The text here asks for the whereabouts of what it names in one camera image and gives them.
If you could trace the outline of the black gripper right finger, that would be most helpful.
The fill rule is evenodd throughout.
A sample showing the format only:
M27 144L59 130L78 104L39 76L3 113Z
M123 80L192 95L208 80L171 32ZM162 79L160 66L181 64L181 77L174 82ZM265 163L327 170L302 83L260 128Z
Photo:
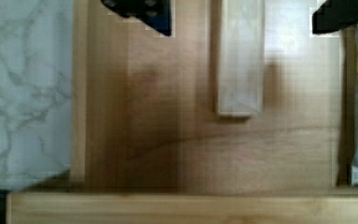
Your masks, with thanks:
M312 33L324 35L358 24L358 0L326 0L311 17Z

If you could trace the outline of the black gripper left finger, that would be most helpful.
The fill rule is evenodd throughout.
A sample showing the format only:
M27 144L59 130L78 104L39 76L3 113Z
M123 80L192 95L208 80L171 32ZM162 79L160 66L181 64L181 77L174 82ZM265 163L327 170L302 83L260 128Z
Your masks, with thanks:
M171 0L100 0L121 18L136 18L161 35L172 35Z

